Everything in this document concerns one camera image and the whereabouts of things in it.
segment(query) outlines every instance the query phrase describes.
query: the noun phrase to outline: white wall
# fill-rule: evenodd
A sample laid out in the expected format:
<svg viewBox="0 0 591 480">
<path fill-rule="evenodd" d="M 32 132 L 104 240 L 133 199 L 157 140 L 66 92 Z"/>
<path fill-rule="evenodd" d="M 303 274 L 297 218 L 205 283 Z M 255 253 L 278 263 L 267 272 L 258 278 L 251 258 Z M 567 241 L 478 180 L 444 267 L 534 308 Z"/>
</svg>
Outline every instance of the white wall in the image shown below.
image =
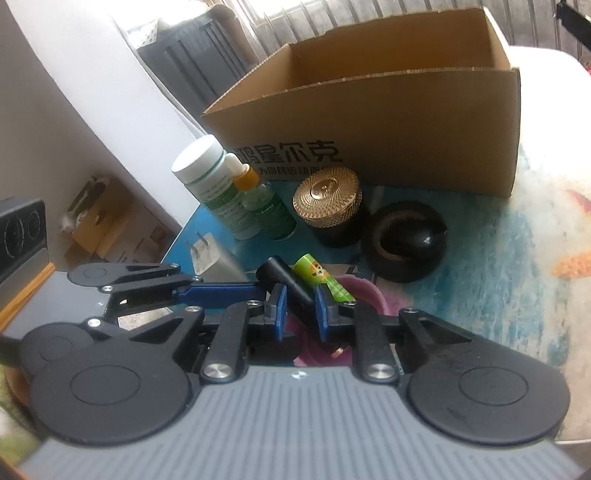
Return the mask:
<svg viewBox="0 0 591 480">
<path fill-rule="evenodd" d="M 80 116 L 156 202 L 184 225 L 198 203 L 170 167 L 194 135 L 139 65 L 103 2 L 6 1 Z"/>
<path fill-rule="evenodd" d="M 0 198 L 45 201 L 51 259 L 64 267 L 61 215 L 93 174 L 114 174 L 169 226 L 176 223 L 96 138 L 33 53 L 0 0 Z"/>
</svg>

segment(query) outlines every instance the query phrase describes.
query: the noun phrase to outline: green battery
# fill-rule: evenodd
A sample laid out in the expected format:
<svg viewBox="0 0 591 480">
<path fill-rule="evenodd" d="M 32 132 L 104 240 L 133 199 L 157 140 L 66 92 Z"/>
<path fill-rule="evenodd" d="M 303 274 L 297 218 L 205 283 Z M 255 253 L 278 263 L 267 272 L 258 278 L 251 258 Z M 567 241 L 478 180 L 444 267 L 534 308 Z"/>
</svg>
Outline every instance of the green battery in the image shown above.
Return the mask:
<svg viewBox="0 0 591 480">
<path fill-rule="evenodd" d="M 316 285 L 326 283 L 333 298 L 336 301 L 354 300 L 353 297 L 345 288 L 337 282 L 330 273 L 326 271 L 318 263 L 318 261 L 310 254 L 301 257 L 292 268 L 293 273 L 298 275 L 309 286 L 315 288 Z"/>
</svg>

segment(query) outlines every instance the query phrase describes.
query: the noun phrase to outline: white pill bottle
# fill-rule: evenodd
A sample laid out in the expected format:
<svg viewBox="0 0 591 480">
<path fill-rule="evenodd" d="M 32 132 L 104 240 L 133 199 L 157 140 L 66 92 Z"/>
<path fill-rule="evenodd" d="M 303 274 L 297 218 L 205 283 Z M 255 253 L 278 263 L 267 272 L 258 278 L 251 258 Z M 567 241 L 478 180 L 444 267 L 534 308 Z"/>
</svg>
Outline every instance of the white pill bottle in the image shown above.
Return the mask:
<svg viewBox="0 0 591 480">
<path fill-rule="evenodd" d="M 185 188 L 228 227 L 238 240 L 255 236 L 261 227 L 242 206 L 232 173 L 224 165 L 226 151 L 213 135 L 205 135 L 185 148 L 172 171 Z"/>
</svg>

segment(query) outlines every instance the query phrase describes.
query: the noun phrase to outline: black speaker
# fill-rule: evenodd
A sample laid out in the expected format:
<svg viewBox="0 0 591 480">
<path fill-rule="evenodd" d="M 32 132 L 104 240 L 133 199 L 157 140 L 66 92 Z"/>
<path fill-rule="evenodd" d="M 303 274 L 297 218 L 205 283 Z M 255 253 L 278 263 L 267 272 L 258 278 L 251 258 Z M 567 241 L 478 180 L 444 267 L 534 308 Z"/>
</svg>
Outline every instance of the black speaker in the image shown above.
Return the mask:
<svg viewBox="0 0 591 480">
<path fill-rule="evenodd" d="M 45 204 L 32 197 L 0 200 L 0 284 L 47 248 Z"/>
</svg>

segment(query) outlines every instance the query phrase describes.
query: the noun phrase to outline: cardboard packaging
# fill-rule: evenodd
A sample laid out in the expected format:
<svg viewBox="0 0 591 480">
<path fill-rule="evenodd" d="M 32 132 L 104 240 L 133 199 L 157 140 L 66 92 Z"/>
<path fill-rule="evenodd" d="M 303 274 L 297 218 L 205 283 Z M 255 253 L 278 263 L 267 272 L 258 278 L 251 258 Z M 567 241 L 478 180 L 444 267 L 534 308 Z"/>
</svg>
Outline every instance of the cardboard packaging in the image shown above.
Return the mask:
<svg viewBox="0 0 591 480">
<path fill-rule="evenodd" d="M 509 196 L 519 70 L 487 9 L 373 20 L 284 45 L 203 121 L 266 179 L 345 166 L 374 184 Z"/>
<path fill-rule="evenodd" d="M 159 263 L 174 240 L 174 234 L 152 212 L 133 203 L 117 216 L 89 253 L 74 242 L 65 254 L 71 270 L 89 262 Z"/>
<path fill-rule="evenodd" d="M 80 224 L 74 228 L 72 240 L 87 253 L 94 253 L 111 224 L 131 207 L 133 201 L 129 190 L 118 180 L 111 179 L 105 191 L 91 205 Z"/>
</svg>

